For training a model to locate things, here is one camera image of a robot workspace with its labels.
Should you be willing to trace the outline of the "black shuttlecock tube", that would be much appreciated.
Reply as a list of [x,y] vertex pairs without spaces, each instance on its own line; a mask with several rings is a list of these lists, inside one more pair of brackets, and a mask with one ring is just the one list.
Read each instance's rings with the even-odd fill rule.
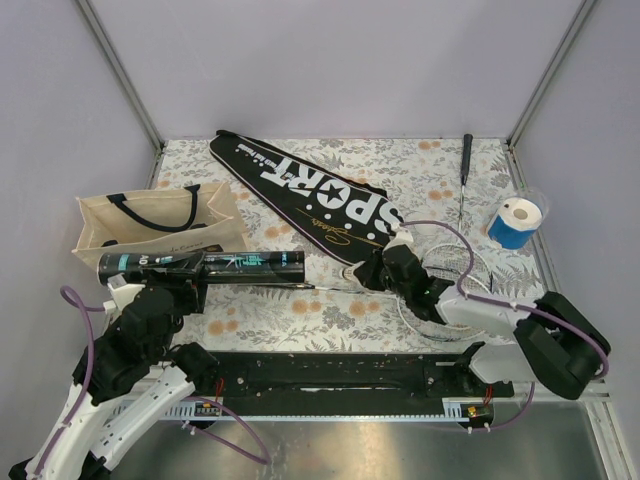
[[[206,285],[299,285],[305,282],[302,251],[205,252],[200,275],[193,281]],[[128,283],[145,283],[135,275],[141,254],[110,253],[99,260],[97,275],[105,285],[109,277],[122,274]]]

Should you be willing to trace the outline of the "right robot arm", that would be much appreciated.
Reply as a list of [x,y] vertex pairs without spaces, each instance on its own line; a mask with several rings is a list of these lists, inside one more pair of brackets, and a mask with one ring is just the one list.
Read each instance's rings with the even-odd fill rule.
[[537,382],[576,400],[608,371],[608,341],[558,292],[521,301],[464,293],[454,282],[430,275],[407,245],[377,250],[343,275],[368,290],[394,293],[422,321],[461,324],[509,339],[507,345],[476,348],[456,369],[456,386],[466,395],[508,380]]

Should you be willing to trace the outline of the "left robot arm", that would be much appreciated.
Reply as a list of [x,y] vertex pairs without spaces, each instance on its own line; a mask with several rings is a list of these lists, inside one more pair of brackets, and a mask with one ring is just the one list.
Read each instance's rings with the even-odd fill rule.
[[46,443],[12,479],[105,479],[172,406],[216,386],[218,362],[197,343],[170,347],[204,309],[206,252],[105,254],[98,277],[116,317],[91,338]]

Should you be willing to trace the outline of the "white shuttlecock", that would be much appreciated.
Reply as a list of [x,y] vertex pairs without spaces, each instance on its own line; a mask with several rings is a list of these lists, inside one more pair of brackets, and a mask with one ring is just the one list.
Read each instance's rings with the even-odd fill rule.
[[356,278],[356,276],[354,274],[354,268],[353,267],[343,268],[340,271],[340,275],[341,275],[342,278],[344,278],[347,281],[350,281],[350,282],[356,282],[357,281],[357,278]]

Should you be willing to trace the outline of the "black sport racket cover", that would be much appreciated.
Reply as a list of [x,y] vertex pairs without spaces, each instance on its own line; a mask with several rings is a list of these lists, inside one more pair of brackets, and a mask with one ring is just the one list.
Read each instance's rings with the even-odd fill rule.
[[219,130],[211,156],[326,255],[353,265],[390,241],[400,223],[383,189],[360,184],[262,140]]

